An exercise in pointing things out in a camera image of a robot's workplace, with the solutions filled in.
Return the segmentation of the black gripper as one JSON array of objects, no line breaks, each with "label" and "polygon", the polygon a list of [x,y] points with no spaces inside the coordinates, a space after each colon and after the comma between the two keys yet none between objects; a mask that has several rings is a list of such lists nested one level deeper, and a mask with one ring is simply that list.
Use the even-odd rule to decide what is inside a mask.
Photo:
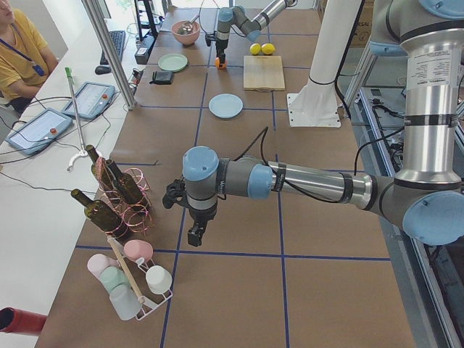
[{"label": "black gripper", "polygon": [[220,31],[206,33],[205,42],[208,47],[211,47],[212,43],[215,42],[216,54],[218,54],[218,62],[220,64],[225,64],[225,50],[228,47],[228,34],[222,33]]},{"label": "black gripper", "polygon": [[217,197],[213,195],[206,200],[192,198],[187,192],[184,179],[175,179],[167,185],[162,204],[165,209],[171,209],[174,204],[177,204],[188,210],[194,221],[193,226],[188,230],[188,244],[200,247],[207,223],[216,216]]}]

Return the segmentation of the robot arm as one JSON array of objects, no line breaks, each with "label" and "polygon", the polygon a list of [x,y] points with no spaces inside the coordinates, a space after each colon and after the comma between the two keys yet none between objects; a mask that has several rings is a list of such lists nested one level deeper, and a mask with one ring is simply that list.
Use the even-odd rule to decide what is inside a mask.
[{"label": "robot arm", "polygon": [[270,22],[283,10],[293,7],[297,1],[279,0],[272,1],[261,10],[253,19],[249,19],[242,6],[223,7],[219,9],[217,25],[213,33],[207,33],[205,41],[208,46],[215,42],[216,59],[218,69],[226,67],[225,50],[228,47],[230,31],[235,26],[251,42],[255,42],[261,34],[261,30],[269,26]]},{"label": "robot arm", "polygon": [[428,245],[450,244],[463,235],[462,180],[452,168],[463,3],[376,1],[369,44],[375,54],[408,57],[402,168],[392,177],[332,173],[247,153],[223,159],[209,147],[195,146],[184,154],[182,176],[162,200],[165,208],[188,209],[194,221],[190,245],[201,244],[218,199],[265,199],[273,191],[353,204]]}]

